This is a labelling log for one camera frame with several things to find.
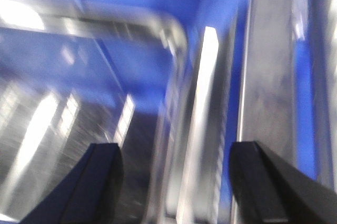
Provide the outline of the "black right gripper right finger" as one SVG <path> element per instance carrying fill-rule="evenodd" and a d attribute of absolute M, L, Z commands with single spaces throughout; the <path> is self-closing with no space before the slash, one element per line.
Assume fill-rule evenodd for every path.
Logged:
<path fill-rule="evenodd" d="M 232 144 L 229 177 L 244 223 L 336 223 L 336 193 L 261 142 Z"/>

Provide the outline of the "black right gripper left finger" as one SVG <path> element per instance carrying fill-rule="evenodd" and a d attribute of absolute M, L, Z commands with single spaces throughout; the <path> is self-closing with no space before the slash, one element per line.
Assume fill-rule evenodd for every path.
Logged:
<path fill-rule="evenodd" d="M 74 168 L 21 222 L 112 223 L 122 181 L 118 144 L 90 144 Z"/>

